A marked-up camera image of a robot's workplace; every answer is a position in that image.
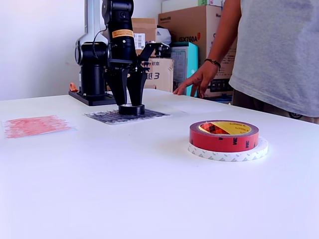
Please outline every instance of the red paper sheet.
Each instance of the red paper sheet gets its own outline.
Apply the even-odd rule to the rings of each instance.
[[[73,128],[58,116],[8,120],[3,122],[3,127],[6,138],[20,138]]]

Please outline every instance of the orange object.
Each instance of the orange object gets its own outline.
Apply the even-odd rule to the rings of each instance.
[[[70,84],[70,91],[71,92],[78,92],[78,89],[76,88],[76,85],[74,83]]]

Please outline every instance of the teal box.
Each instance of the teal box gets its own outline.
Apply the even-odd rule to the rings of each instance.
[[[190,42],[177,42],[170,46],[171,58],[174,60],[173,90],[176,90],[198,70],[198,46]],[[190,96],[191,87],[186,88],[184,95]]]

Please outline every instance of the white wall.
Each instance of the white wall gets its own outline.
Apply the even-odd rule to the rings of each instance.
[[[134,17],[161,12],[162,0],[134,2]],[[1,0],[0,22],[0,100],[64,95],[78,83],[84,0]]]

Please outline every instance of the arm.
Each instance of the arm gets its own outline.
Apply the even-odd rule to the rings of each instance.
[[[222,62],[237,37],[240,18],[240,0],[227,0],[215,41],[208,55],[209,59]],[[214,79],[217,72],[217,66],[212,65],[210,62],[205,62],[193,76],[185,80],[180,87],[174,91],[174,94],[182,95],[186,87],[193,85],[191,95],[194,96],[198,90],[199,96],[203,98],[209,83]]]
[[[237,37],[240,18],[240,0],[227,0],[216,32],[215,41],[208,55],[209,59],[222,62]]]

